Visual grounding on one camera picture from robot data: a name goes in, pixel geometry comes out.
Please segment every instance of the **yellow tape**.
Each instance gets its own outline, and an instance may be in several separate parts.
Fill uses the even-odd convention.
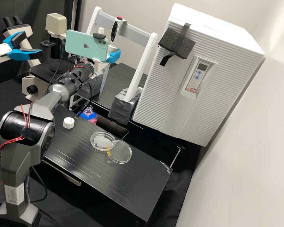
[[[111,156],[111,155],[110,155],[110,152],[109,152],[109,146],[107,146],[107,154],[108,154],[109,156]]]

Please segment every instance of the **white bottle cap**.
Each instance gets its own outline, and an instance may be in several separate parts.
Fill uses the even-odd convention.
[[[98,33],[104,35],[104,28],[98,28]]]
[[[74,127],[75,120],[73,118],[67,117],[63,120],[63,127],[67,129],[71,129]]]

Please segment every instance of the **clear petri dish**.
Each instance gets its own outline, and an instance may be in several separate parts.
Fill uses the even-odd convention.
[[[107,147],[112,149],[115,145],[113,141],[115,141],[115,137],[105,131],[95,132],[91,136],[92,146],[99,151],[107,151]]]
[[[106,148],[110,159],[118,164],[125,164],[129,162],[132,157],[132,149],[130,146],[122,140],[115,140],[112,144],[112,148]]]

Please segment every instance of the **white wall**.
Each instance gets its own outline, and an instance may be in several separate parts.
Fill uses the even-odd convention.
[[[268,25],[274,21],[281,3],[284,0],[84,0],[80,17],[79,30],[86,32],[93,9],[100,6],[103,11],[113,16],[122,16],[129,24],[149,33],[156,32],[160,40],[163,30],[175,2],[215,16],[225,21],[244,27],[261,44],[265,52],[269,49],[266,34],[270,32]],[[123,62],[136,68],[141,58],[143,47],[129,42],[123,37],[119,44]],[[147,74],[156,49],[154,49],[145,68]]]
[[[266,28],[272,51],[194,172],[177,227],[284,227],[284,6],[280,10]]]

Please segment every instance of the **black strap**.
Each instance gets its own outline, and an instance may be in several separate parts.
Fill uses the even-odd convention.
[[[178,50],[179,50],[179,48],[180,48],[180,46],[181,46],[181,44],[182,44],[182,42],[183,42],[183,40],[184,40],[184,38],[186,36],[186,33],[187,33],[189,27],[190,27],[190,24],[185,23],[185,25],[183,26],[183,28],[181,30],[181,33],[180,33],[180,35],[179,35],[179,37],[177,39],[176,44],[172,47],[172,51],[169,52],[168,55],[166,55],[165,57],[162,58],[162,60],[160,62],[161,66],[165,66],[165,64],[167,63],[168,59],[170,59],[172,56],[174,56],[178,52]]]

